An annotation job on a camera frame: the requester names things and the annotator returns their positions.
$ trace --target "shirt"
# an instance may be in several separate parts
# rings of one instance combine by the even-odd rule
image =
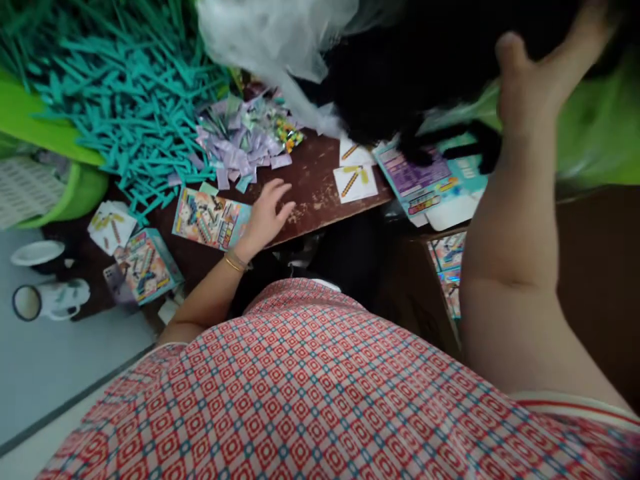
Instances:
[[[288,279],[122,374],[39,478],[624,478],[639,431],[593,401],[515,401],[342,293]]]

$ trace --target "bracelet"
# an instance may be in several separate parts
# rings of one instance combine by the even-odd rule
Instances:
[[[240,260],[240,258],[235,254],[233,250],[229,250],[227,252],[227,257],[230,258],[232,262],[234,262],[234,264],[242,268],[242,270],[247,271],[251,269],[249,264]]]
[[[238,272],[240,273],[244,273],[244,269],[238,267],[237,265],[234,265],[233,262],[231,260],[229,260],[229,257],[225,255],[225,260],[228,264],[230,264],[230,266],[232,266],[232,268],[234,268],[234,270],[238,270]]]

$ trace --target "green basket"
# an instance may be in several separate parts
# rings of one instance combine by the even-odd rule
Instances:
[[[10,73],[0,69],[0,132],[88,165],[100,166],[100,153],[76,144],[80,133],[68,121],[34,118],[46,105]]]
[[[16,225],[20,229],[40,228],[48,223],[80,218],[93,210],[105,196],[108,174],[98,170],[104,158],[96,151],[76,144],[80,134],[68,121],[34,118],[45,104],[37,95],[0,69],[0,153],[8,156],[22,140],[64,155],[71,160],[69,181],[60,201],[46,215]]]
[[[16,228],[40,228],[54,221],[80,218],[100,203],[107,188],[108,174],[85,163],[72,161],[67,188],[56,206],[46,215],[18,223]]]

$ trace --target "toy packaging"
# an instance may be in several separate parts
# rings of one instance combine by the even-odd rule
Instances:
[[[395,196],[416,227],[430,223],[442,231],[473,216],[487,186],[487,177],[478,170],[481,156],[446,160],[440,152],[474,141],[471,134],[465,133],[438,143],[437,148],[430,150],[433,164],[428,167],[407,162],[397,150],[397,137],[373,151]]]
[[[245,231],[251,207],[183,188],[175,210],[173,234],[227,251]]]
[[[466,237],[466,232],[456,233],[427,244],[449,312],[455,320],[460,319],[460,267]]]
[[[132,236],[126,247],[118,247],[115,260],[138,305],[144,305],[184,281],[167,246],[156,229]]]

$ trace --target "worn table surface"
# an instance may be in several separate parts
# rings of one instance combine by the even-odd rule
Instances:
[[[318,137],[305,132],[307,138],[294,150],[293,164],[277,170],[258,168],[258,183],[250,185],[245,194],[235,190],[220,192],[220,196],[231,200],[253,204],[262,186],[271,179],[282,178],[293,184],[283,201],[295,201],[296,208],[287,224],[273,244],[286,242],[306,233],[318,230],[334,222],[382,205],[393,198],[384,176],[374,167],[378,195],[355,202],[340,203],[333,178],[333,170],[338,168],[338,140]],[[124,200],[124,196],[112,182],[105,200]],[[174,260],[185,277],[187,290],[194,288],[209,270],[222,258],[220,250],[186,240],[171,233],[177,200],[165,209],[156,209],[149,215],[152,228],[159,230]],[[113,306],[113,300],[102,277],[102,270],[112,264],[112,257],[106,255],[89,238],[87,225],[91,215],[82,219],[54,223],[43,229],[48,238],[72,238],[76,244],[79,262],[74,268],[59,275],[60,280],[84,278],[92,288],[91,299],[82,308],[78,318],[98,313]]]

